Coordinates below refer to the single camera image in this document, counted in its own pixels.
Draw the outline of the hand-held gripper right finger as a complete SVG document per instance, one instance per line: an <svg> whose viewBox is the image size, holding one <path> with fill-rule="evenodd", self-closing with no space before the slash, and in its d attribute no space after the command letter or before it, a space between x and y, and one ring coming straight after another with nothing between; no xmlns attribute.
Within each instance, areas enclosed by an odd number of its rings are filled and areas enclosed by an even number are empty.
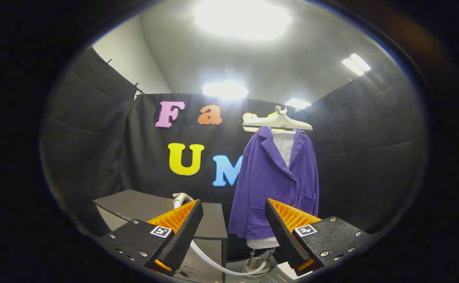
<svg viewBox="0 0 459 283"><path fill-rule="evenodd" d="M271 198L265 201L265 216L297 276L335 265L374 238L339 217L321 220Z"/></svg>

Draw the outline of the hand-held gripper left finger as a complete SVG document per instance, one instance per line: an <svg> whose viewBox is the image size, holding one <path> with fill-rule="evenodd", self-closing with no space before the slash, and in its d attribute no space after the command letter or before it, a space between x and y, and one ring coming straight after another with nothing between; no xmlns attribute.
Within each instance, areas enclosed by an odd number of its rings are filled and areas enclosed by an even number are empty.
<svg viewBox="0 0 459 283"><path fill-rule="evenodd" d="M196 199L148 221L132 219L98 238L109 253L134 265L173 277L186 258L203 218Z"/></svg>

